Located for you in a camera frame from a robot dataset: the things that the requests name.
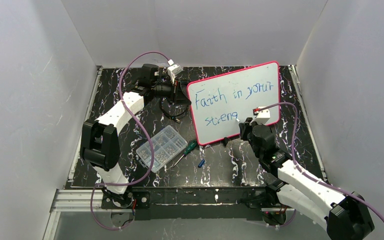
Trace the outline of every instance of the blue object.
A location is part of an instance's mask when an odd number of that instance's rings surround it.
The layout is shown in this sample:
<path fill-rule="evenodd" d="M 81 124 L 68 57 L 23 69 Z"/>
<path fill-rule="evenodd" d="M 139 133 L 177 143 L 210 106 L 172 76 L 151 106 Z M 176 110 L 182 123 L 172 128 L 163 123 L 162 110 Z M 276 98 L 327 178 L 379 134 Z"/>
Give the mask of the blue object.
<path fill-rule="evenodd" d="M 201 168 L 204 164 L 205 164 L 205 159 L 203 159 L 203 160 L 198 164 L 198 168 Z"/>

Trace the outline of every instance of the purple cable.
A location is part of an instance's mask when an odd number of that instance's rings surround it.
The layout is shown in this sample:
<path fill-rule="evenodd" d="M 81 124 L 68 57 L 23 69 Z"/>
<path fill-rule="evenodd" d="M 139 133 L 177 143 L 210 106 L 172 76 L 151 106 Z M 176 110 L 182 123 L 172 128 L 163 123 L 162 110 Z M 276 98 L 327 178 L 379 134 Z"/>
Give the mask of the purple cable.
<path fill-rule="evenodd" d="M 95 220 L 95 222 L 101 226 L 102 228 L 106 229 L 106 230 L 111 230 L 111 231 L 118 231 L 118 230 L 121 230 L 121 229 L 124 229 L 126 228 L 127 226 L 129 226 L 133 221 L 130 221 L 128 224 L 124 225 L 124 226 L 121 226 L 121 227 L 107 227 L 105 225 L 103 225 L 102 223 L 100 223 L 97 219 L 97 217 L 95 216 L 95 213 L 94 213 L 94 208 L 92 207 L 92 202 L 94 200 L 94 193 L 95 193 L 95 189 L 99 186 L 129 186 L 129 185 L 135 185 L 139 182 L 141 182 L 142 180 L 144 180 L 146 177 L 148 177 L 148 175 L 151 173 L 151 169 L 154 165 L 154 145 L 151 141 L 151 137 L 150 135 L 148 134 L 147 130 L 145 129 L 145 127 L 142 125 L 142 123 L 139 121 L 139 119 L 135 116 L 135 114 L 127 107 L 126 103 L 125 103 L 125 100 L 123 98 L 123 92 L 122 92 L 122 85 L 123 85 L 123 77 L 124 75 L 126 74 L 126 72 L 129 70 L 130 66 L 140 57 L 142 57 L 143 55 L 146 55 L 146 54 L 159 54 L 159 55 L 162 55 L 163 57 L 165 57 L 168 60 L 170 60 L 166 55 L 164 55 L 163 53 L 159 52 L 159 51 L 147 51 L 145 53 L 142 53 L 141 55 L 139 55 L 138 57 L 136 57 L 133 61 L 131 61 L 131 63 L 129 63 L 127 65 L 127 67 L 121 72 L 121 75 L 120 75 L 120 79 L 118 81 L 118 93 L 120 94 L 120 101 L 121 103 L 123 104 L 124 106 L 124 109 L 128 112 L 128 114 L 131 115 L 131 117 L 136 121 L 137 125 L 140 127 L 140 129 L 142 129 L 143 133 L 145 133 L 145 136 L 146 136 L 146 139 L 148 140 L 149 142 L 149 145 L 151 146 L 151 163 L 150 163 L 150 166 L 148 167 L 148 170 L 146 171 L 146 173 L 141 177 L 139 178 L 138 180 L 135 180 L 135 181 L 132 181 L 132 182 L 127 182 L 127 183 L 97 183 L 95 184 L 95 186 L 93 187 L 92 189 L 92 195 L 90 197 L 90 212 L 92 213 L 92 217 L 93 219 Z"/>
<path fill-rule="evenodd" d="M 263 107 L 261 108 L 261 110 L 266 110 L 266 109 L 269 109 L 269 108 L 272 108 L 272 107 L 275 107 L 275 106 L 279 106 L 279 105 L 289 105 L 289 106 L 292 106 L 293 107 L 293 110 L 295 111 L 295 116 L 294 116 L 294 121 L 293 121 L 293 132 L 292 132 L 292 144 L 290 145 L 290 148 L 291 148 L 291 155 L 292 155 L 292 161 L 293 161 L 293 164 L 296 166 L 296 168 L 298 169 L 298 171 L 300 173 L 302 173 L 302 175 L 306 176 L 308 179 L 312 180 L 313 182 L 315 183 L 318 183 L 322 186 L 325 186 L 329 189 L 332 189 L 332 190 L 335 190 L 337 192 L 340 192 L 342 194 L 345 194 L 351 198 L 353 198 L 354 200 L 366 205 L 369 209 L 371 209 L 379 218 L 380 220 L 382 220 L 382 222 L 384 223 L 384 216 L 378 211 L 375 209 L 374 206 L 372 206 L 371 204 L 369 204 L 368 202 L 364 201 L 363 199 L 359 198 L 359 197 L 356 197 L 354 195 L 352 195 L 351 192 L 348 192 L 348 191 L 345 191 L 345 190 L 342 190 L 338 187 L 335 187 L 335 186 L 332 186 L 332 185 L 329 185 L 327 183 L 325 183 L 324 181 L 318 181 L 317 179 L 315 179 L 314 177 L 308 175 L 300 166 L 300 164 L 298 163 L 298 161 L 295 159 L 295 132 L 297 131 L 297 124 L 298 124 L 298 110 L 297 110 L 297 107 L 290 103 L 290 102 L 279 102 L 279 103 L 276 103 L 276 104 L 273 104 L 273 105 L 270 105 L 270 106 L 266 106 L 266 107 Z"/>

